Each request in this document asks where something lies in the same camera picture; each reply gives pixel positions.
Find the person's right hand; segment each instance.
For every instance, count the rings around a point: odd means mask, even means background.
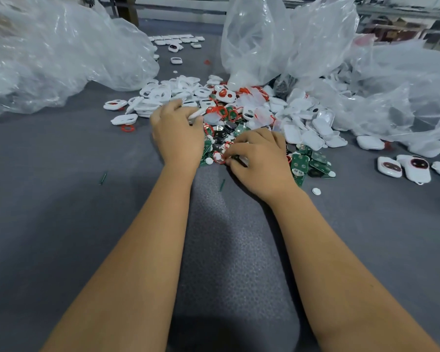
[[[248,158],[248,167],[236,159],[238,154]],[[239,135],[223,154],[227,165],[253,194],[268,204],[297,188],[286,156],[285,138],[266,128],[247,131]]]

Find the gray tabletop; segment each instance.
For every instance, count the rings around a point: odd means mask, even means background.
[[[181,66],[159,47],[158,79],[226,76],[220,26],[142,21],[141,29],[206,38],[202,49],[176,54]],[[102,108],[134,94],[90,83],[63,108],[0,118],[0,352],[39,349],[157,180],[162,163],[148,120],[124,133]],[[405,151],[364,151],[345,136],[348,146],[324,150],[337,177],[308,177],[303,189],[440,343],[440,176],[423,186],[384,176],[375,159]],[[314,187],[321,196],[311,194]],[[169,344],[176,351],[319,350],[274,217],[221,165],[200,168],[194,180]]]

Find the forearm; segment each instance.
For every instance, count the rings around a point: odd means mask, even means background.
[[[301,190],[271,203],[305,312],[326,352],[440,351]]]
[[[142,210],[43,351],[164,352],[191,184],[189,175],[163,169]]]

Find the finger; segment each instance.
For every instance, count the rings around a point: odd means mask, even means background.
[[[235,138],[235,143],[249,142],[249,143],[265,143],[267,140],[259,135],[256,131],[246,131]]]
[[[191,107],[191,106],[183,106],[178,108],[174,114],[179,117],[185,117],[186,119],[191,116],[194,112],[198,111],[198,107]]]
[[[275,139],[274,136],[272,135],[272,133],[269,131],[269,129],[267,128],[261,128],[261,129],[257,129],[256,132],[263,136],[266,140],[268,140],[269,142],[275,143]]]
[[[181,106],[182,106],[182,99],[176,99],[168,102],[167,104],[161,107],[160,117],[173,113],[176,109],[178,109]]]
[[[285,137],[280,132],[272,131],[272,136],[274,137],[274,140],[279,146],[279,148],[284,152],[287,153],[287,144],[285,143]]]
[[[161,115],[162,109],[163,109],[163,106],[160,106],[155,111],[153,111],[152,115],[150,116],[150,124],[152,125],[152,127],[155,127],[156,124],[158,123],[158,121],[160,121],[160,115]]]
[[[251,154],[251,150],[252,150],[251,143],[233,143],[231,146],[227,148],[227,150],[223,154],[223,158],[229,158],[235,154],[249,158]]]
[[[199,116],[194,120],[194,124],[192,125],[197,131],[204,132],[204,117]]]
[[[237,160],[233,158],[228,158],[226,165],[228,165],[236,177],[243,182],[248,175],[248,169],[244,166],[242,166],[240,163],[238,163]]]

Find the hand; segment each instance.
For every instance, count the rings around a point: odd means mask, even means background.
[[[150,124],[165,166],[194,177],[204,152],[204,118],[196,118],[190,126],[187,118],[198,108],[181,105],[179,99],[159,107],[151,115]]]
[[[238,154],[248,159],[248,167],[236,159]],[[268,129],[247,131],[239,135],[223,154],[227,165],[253,194],[268,204],[298,188],[293,180],[286,156],[285,138]]]

